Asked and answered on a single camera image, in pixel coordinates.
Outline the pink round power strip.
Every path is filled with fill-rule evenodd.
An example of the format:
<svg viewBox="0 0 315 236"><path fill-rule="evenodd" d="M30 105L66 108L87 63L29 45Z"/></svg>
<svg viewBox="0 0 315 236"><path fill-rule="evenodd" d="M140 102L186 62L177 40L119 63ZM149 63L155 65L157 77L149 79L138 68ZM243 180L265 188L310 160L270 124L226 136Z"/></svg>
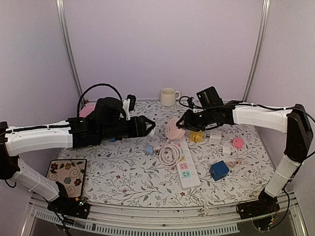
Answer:
<svg viewBox="0 0 315 236"><path fill-rule="evenodd" d="M185 130L178 128L176 123L179 121L178 117L171 118L165 127L165 136L171 141L180 140L184 137Z"/></svg>

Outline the yellow cube socket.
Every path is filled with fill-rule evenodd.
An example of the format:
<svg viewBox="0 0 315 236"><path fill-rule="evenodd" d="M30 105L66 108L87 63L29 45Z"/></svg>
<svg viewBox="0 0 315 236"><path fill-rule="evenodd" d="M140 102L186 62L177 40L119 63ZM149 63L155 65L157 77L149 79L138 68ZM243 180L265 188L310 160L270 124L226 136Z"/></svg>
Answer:
<svg viewBox="0 0 315 236"><path fill-rule="evenodd" d="M194 143L200 143L203 139L202 131L190 131L189 140Z"/></svg>

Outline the light blue plug adapter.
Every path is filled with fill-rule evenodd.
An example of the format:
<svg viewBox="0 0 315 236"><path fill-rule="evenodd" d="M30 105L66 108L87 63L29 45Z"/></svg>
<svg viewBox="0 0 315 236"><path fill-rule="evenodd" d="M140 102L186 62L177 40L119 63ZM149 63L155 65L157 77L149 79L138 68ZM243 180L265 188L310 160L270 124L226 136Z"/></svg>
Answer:
<svg viewBox="0 0 315 236"><path fill-rule="evenodd" d="M154 148L154 146L152 146L152 145L146 146L146 148L145 148L145 150L144 150L144 153L145 153L146 155L149 155L149 156L154 155L154 153L155 153L155 148Z"/></svg>

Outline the white cartoon cube socket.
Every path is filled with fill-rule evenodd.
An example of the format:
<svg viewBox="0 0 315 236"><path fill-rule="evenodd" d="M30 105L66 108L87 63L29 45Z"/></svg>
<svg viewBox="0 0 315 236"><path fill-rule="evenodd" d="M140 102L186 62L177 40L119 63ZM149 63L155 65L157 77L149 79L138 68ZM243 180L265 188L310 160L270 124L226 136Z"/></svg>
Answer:
<svg viewBox="0 0 315 236"><path fill-rule="evenodd" d="M211 145L219 145L221 142L221 131L211 130L209 143Z"/></svg>

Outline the small pink plug adapter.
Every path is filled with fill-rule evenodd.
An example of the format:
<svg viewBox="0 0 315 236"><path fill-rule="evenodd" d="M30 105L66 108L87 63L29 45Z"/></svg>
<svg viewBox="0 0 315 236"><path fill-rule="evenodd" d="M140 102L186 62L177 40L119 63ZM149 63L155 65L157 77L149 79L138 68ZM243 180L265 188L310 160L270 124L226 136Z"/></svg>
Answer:
<svg viewBox="0 0 315 236"><path fill-rule="evenodd" d="M232 146L236 149L242 149L244 146L244 140L239 137L235 137L232 142Z"/></svg>

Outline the white power strip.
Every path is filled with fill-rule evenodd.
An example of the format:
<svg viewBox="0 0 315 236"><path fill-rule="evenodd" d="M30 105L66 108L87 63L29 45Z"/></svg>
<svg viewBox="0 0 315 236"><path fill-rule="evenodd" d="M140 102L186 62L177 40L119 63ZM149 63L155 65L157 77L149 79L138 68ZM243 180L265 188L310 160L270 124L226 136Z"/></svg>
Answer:
<svg viewBox="0 0 315 236"><path fill-rule="evenodd" d="M174 141L173 144L177 145L182 152L180 161L176 166L181 188L187 190L199 187L201 182L185 137Z"/></svg>

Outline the dark blue cube socket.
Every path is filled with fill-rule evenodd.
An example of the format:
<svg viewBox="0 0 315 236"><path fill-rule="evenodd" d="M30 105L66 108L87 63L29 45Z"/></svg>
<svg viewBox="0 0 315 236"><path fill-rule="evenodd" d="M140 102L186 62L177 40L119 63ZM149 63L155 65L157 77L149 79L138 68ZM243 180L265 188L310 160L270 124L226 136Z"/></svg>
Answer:
<svg viewBox="0 0 315 236"><path fill-rule="evenodd" d="M224 161L211 165L209 173L214 181L219 181L227 176L229 168Z"/></svg>

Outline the white square adapter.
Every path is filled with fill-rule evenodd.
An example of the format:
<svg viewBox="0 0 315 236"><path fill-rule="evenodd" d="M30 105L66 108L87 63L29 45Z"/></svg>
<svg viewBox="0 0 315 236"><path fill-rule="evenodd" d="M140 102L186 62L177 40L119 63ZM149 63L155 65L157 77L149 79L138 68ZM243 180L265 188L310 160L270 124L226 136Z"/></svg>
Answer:
<svg viewBox="0 0 315 236"><path fill-rule="evenodd" d="M154 134L155 134L155 128L152 129L152 130L148 133L147 137L151 137L151 136L153 136Z"/></svg>

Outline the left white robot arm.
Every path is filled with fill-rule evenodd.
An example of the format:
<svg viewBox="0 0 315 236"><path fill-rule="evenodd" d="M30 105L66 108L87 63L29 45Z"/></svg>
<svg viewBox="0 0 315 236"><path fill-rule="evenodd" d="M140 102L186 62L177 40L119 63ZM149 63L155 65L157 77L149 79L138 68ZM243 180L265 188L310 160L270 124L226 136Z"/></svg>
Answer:
<svg viewBox="0 0 315 236"><path fill-rule="evenodd" d="M145 116L118 119L113 124L90 118L69 118L57 123L27 127L0 123L0 177L14 181L46 200L66 201L64 185L47 179L30 167L21 154L51 149L78 149L97 146L103 140L146 137L153 133L155 122Z"/></svg>

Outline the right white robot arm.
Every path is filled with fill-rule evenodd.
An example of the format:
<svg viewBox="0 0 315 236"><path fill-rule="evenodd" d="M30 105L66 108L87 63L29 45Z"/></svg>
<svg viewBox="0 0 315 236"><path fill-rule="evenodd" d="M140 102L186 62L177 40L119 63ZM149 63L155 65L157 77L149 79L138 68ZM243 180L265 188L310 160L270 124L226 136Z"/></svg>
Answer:
<svg viewBox="0 0 315 236"><path fill-rule="evenodd" d="M201 108L199 112L188 109L176 125L190 131L204 131L211 124L256 127L276 168L261 194L273 199L292 181L302 163L312 156L309 151L314 137L311 121L314 118L302 104L272 107L230 101Z"/></svg>

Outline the pink round plate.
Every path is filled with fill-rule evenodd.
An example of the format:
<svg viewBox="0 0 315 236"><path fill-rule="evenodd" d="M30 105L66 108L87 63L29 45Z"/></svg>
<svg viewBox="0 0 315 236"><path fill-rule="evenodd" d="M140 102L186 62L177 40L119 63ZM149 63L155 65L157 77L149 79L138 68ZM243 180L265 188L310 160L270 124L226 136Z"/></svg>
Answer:
<svg viewBox="0 0 315 236"><path fill-rule="evenodd" d="M85 104L85 106L79 112L79 117L82 117L82 118L87 117L91 112L94 111L95 106L96 106L95 103Z"/></svg>

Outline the beige ceramic mug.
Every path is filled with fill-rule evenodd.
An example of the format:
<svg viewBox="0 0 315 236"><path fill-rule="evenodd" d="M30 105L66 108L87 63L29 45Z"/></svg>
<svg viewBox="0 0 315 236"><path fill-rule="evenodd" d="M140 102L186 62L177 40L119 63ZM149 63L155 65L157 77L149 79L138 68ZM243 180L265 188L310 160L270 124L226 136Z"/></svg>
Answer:
<svg viewBox="0 0 315 236"><path fill-rule="evenodd" d="M163 88L160 91L160 102L163 106L173 106L181 97L181 93L173 88Z"/></svg>

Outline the floral patterned tray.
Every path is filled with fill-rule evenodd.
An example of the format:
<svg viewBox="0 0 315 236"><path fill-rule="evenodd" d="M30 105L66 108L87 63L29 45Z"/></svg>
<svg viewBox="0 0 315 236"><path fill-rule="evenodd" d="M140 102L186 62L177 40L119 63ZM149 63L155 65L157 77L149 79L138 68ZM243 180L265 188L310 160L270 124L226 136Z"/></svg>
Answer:
<svg viewBox="0 0 315 236"><path fill-rule="evenodd" d="M62 183L70 198L78 198L83 193L86 166L86 159L55 159L50 162L46 177Z"/></svg>

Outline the front aluminium rail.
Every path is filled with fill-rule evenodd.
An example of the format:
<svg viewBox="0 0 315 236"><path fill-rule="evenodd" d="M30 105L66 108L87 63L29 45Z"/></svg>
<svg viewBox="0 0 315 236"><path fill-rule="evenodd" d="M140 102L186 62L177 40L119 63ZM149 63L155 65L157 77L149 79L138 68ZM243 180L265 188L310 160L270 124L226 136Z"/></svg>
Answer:
<svg viewBox="0 0 315 236"><path fill-rule="evenodd" d="M75 236L306 236L308 235L294 193L278 197L280 211L273 227L260 231L272 214L243 219L239 204L210 206L207 216L200 207L133 207L91 204L87 219L68 216L69 232Z"/></svg>

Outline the left aluminium frame post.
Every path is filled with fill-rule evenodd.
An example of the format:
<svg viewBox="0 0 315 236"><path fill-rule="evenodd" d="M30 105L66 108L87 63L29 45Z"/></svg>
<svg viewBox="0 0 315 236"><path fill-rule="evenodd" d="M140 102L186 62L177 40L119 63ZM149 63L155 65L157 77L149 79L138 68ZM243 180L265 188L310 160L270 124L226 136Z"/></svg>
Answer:
<svg viewBox="0 0 315 236"><path fill-rule="evenodd" d="M64 48L67 56L67 61L69 64L71 76L73 79L75 90L80 97L83 94L82 86L79 80L77 67L72 51L72 46L70 42L70 35L68 32L68 26L66 21L66 14L65 14L65 7L64 7L64 0L56 0L56 7L57 7L57 15L60 24L61 34L64 42Z"/></svg>

